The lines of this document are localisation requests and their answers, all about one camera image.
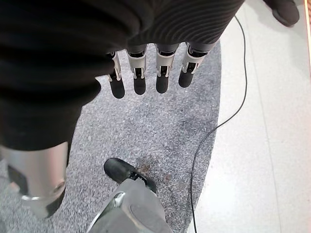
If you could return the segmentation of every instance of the black ribbed fabric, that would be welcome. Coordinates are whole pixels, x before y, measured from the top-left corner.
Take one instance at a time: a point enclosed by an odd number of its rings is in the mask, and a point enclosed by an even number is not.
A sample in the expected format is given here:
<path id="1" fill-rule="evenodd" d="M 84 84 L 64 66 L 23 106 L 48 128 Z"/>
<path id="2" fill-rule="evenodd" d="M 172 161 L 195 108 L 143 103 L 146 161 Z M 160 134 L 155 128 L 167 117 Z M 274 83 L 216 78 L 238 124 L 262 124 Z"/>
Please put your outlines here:
<path id="1" fill-rule="evenodd" d="M 128 45 L 216 42 L 243 0 L 1 0 L 0 144 L 71 142 L 84 104 Z"/>

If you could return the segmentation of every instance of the floor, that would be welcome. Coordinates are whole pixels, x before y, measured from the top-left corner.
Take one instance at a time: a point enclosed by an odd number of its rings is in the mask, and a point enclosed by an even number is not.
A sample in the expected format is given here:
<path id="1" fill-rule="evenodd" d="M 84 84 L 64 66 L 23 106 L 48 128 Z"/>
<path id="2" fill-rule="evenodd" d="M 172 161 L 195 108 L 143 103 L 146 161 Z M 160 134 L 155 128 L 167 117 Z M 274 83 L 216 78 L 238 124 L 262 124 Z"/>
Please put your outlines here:
<path id="1" fill-rule="evenodd" d="M 311 41 L 311 0 L 304 0 L 306 8 L 306 22 L 307 22 L 307 32 L 308 32 L 308 41 Z M 311 44 L 309 43 L 309 57 L 311 57 Z"/>
<path id="2" fill-rule="evenodd" d="M 297 3 L 293 28 L 259 0 L 247 0 L 237 13 L 246 34 L 248 95 L 217 131 L 195 212 L 198 232 L 311 232 L 311 78 L 305 9 Z M 244 89 L 236 20 L 221 48 L 219 123 L 238 108 Z"/>

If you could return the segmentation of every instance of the black wire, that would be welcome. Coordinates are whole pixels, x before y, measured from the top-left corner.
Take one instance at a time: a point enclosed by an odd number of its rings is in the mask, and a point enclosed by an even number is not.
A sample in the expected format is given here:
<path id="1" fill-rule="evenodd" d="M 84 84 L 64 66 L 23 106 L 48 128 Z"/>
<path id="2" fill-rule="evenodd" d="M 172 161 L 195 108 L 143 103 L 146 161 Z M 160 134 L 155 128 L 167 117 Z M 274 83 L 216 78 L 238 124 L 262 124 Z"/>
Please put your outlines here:
<path id="1" fill-rule="evenodd" d="M 234 18 L 237 20 L 242 34 L 243 34 L 243 41 L 244 41 L 244 73 L 245 73 L 245 92 L 244 92 L 244 97 L 243 97 L 243 101 L 240 105 L 240 107 L 238 108 L 238 110 L 231 116 L 229 117 L 227 120 L 225 120 L 223 123 L 221 123 L 220 125 L 216 126 L 214 129 L 212 129 L 210 132 L 208 132 L 208 134 L 203 138 L 203 140 L 201 141 L 201 143 L 199 144 L 198 148 L 196 149 L 196 152 L 194 154 L 194 158 L 193 158 L 193 162 L 192 162 L 192 171 L 191 171 L 191 178 L 190 178 L 190 202 L 191 202 L 191 209 L 192 209 L 192 216 L 193 216 L 193 225 L 194 225 L 194 232 L 197 233 L 196 231 L 196 224 L 195 224 L 195 215 L 194 215 L 194 207 L 193 207 L 193 198 L 192 198 L 192 182 L 193 182 L 193 176 L 194 176 L 194 167 L 195 167 L 195 160 L 198 157 L 198 153 L 199 150 L 201 148 L 201 146 L 203 145 L 203 143 L 205 142 L 205 140 L 213 133 L 215 132 L 219 127 L 225 125 L 228 121 L 230 121 L 236 114 L 238 114 L 238 112 L 242 109 L 245 100 L 246 100 L 246 94 L 247 94 L 247 72 L 246 72 L 246 41 L 245 41 L 245 34 L 244 34 L 244 30 L 243 27 L 240 23 L 240 21 L 238 20 L 238 18 L 236 16 L 234 16 Z"/>

